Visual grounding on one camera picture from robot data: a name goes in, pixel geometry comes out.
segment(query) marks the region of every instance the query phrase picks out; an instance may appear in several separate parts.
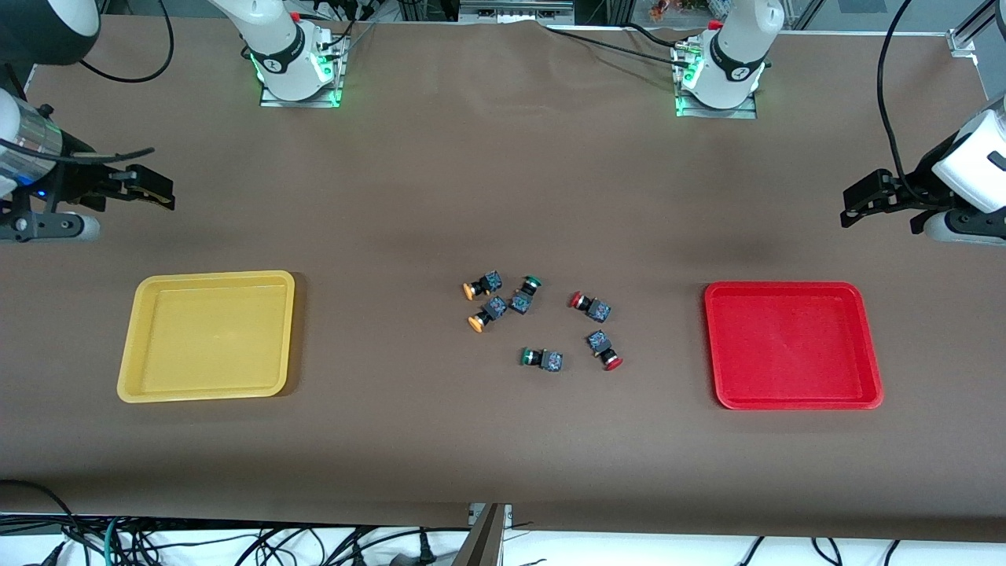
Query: teal cable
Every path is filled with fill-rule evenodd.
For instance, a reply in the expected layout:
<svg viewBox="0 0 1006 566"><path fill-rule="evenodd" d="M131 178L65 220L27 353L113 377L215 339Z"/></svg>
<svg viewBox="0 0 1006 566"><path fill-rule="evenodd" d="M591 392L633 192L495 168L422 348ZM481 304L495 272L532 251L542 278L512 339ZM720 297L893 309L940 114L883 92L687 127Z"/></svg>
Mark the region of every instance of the teal cable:
<svg viewBox="0 0 1006 566"><path fill-rule="evenodd" d="M109 528L105 530L105 566L112 565L112 535L116 531L116 522L119 521L118 517L112 519L109 522Z"/></svg>

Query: tray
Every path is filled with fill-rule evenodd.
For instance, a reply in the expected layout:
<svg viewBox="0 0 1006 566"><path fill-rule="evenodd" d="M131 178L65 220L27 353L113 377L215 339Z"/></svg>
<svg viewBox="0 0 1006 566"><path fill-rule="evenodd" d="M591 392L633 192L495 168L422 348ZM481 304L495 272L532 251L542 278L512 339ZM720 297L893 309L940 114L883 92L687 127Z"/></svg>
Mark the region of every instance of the tray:
<svg viewBox="0 0 1006 566"><path fill-rule="evenodd" d="M158 274L140 282L119 372L127 403L276 395L287 383L286 270Z"/></svg>
<svg viewBox="0 0 1006 566"><path fill-rule="evenodd" d="M705 312L727 409L874 409L883 400L863 300L848 282L713 282Z"/></svg>

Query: red tray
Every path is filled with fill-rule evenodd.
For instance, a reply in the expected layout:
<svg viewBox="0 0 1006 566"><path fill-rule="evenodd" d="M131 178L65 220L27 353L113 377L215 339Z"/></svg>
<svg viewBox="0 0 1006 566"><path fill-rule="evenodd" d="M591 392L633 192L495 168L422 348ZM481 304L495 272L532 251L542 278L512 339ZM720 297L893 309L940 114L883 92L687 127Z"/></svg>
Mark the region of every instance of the red tray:
<svg viewBox="0 0 1006 566"><path fill-rule="evenodd" d="M875 409L866 310L848 282L725 281L705 291L712 376L727 409Z"/></svg>

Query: tabletop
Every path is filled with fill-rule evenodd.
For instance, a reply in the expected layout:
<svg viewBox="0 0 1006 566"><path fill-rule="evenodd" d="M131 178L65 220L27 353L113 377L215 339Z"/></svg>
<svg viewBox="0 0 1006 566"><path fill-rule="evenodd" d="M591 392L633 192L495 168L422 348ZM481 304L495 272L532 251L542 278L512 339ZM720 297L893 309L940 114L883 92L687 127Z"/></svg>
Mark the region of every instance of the tabletop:
<svg viewBox="0 0 1006 566"><path fill-rule="evenodd" d="M435 526L501 501L541 529L1006 533L1006 254L911 235L908 213L839 225L842 190L890 166L882 37L781 35L759 119L717 121L674 116L664 63L533 22L378 25L341 108L262 109L229 22L174 22L156 80L32 80L97 149L155 146L177 209L112 202L99 241L0 249L0 477L110 515ZM109 17L88 59L149 72L162 26ZM942 37L896 38L886 75L906 165L984 102ZM298 278L280 396L119 400L140 280L262 268ZM476 335L460 285L488 269L507 297L526 273L543 288ZM701 307L720 279L852 282L883 404L721 407ZM576 291L613 306L616 372ZM528 346L566 368L520 367Z"/></svg>

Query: metallic cylinder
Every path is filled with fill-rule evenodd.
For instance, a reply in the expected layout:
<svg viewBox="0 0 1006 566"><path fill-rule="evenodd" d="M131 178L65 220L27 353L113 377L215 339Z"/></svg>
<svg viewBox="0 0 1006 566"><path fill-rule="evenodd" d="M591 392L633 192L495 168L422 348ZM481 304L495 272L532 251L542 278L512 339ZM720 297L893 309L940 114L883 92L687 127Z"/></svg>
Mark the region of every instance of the metallic cylinder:
<svg viewBox="0 0 1006 566"><path fill-rule="evenodd" d="M62 131L42 118L28 103L15 99L5 90L0 90L0 138L41 153L59 155L62 150ZM53 166L55 163L52 161L0 147L0 176L19 185L37 181Z"/></svg>

